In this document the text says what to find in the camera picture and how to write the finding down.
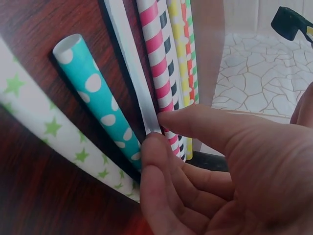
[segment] teal polka dot straw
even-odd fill
[[[102,127],[138,170],[141,170],[140,143],[125,119],[82,35],[60,41],[53,55],[82,100]]]

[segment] white tile floor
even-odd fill
[[[313,49],[304,41],[228,34],[212,107],[289,123],[313,82]],[[206,145],[201,152],[221,155]]]

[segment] black object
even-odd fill
[[[313,43],[307,35],[308,26],[313,28],[313,23],[290,8],[280,6],[270,25],[279,35],[289,41],[293,41],[300,30],[306,39]]]
[[[211,170],[211,171],[228,172],[226,159],[225,157],[222,157],[222,156],[194,151],[193,158],[186,162],[191,165],[194,165],[203,169]]]

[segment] hand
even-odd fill
[[[151,134],[140,200],[155,235],[312,234],[313,86],[291,124],[201,105],[162,113],[159,122],[223,153],[230,174],[185,164]]]

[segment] paper straw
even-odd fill
[[[181,87],[177,80],[180,79],[177,52],[172,32],[172,26],[168,15],[166,0],[157,0],[158,15],[162,28],[162,36],[166,53],[167,68],[170,76],[171,91],[173,95],[174,110],[178,110],[182,104]],[[185,160],[184,140],[178,136],[180,158]]]
[[[182,19],[181,12],[181,2],[180,0],[166,0],[170,21],[172,25],[177,57],[179,61],[179,71],[181,79],[181,87],[183,92],[183,102],[184,106],[190,104],[189,96],[189,76],[188,76],[188,67],[187,67],[187,56],[186,56],[186,44],[184,43],[184,22]],[[192,159],[192,140],[187,138],[187,151],[186,151],[187,160]]]
[[[139,141],[124,117],[82,35],[61,40],[53,54],[82,100],[115,144],[141,170]]]
[[[191,60],[191,48],[189,42],[189,29],[188,29],[188,22],[186,17],[186,3],[185,0],[181,0],[181,12],[182,12],[182,19],[184,21],[184,42],[186,45],[186,55],[187,55],[187,68],[188,68],[188,75],[189,75],[189,97],[190,97],[190,104],[195,102],[195,90],[194,90],[194,77],[192,74],[192,60]]]
[[[60,155],[116,191],[139,200],[132,179],[50,101],[0,38],[0,103]]]
[[[104,0],[139,103],[146,134],[162,133],[123,0]]]
[[[190,5],[190,0],[186,0],[186,17],[187,17],[187,22],[188,22],[189,42],[190,42],[190,48],[191,48],[192,75],[194,77],[194,89],[195,89],[195,103],[199,104],[196,46],[195,46],[194,25],[192,21],[192,10],[191,10],[191,5]]]
[[[173,96],[157,1],[137,0],[137,6],[160,111],[173,111]],[[168,130],[164,130],[164,134],[169,140],[174,154],[180,157],[178,136]]]

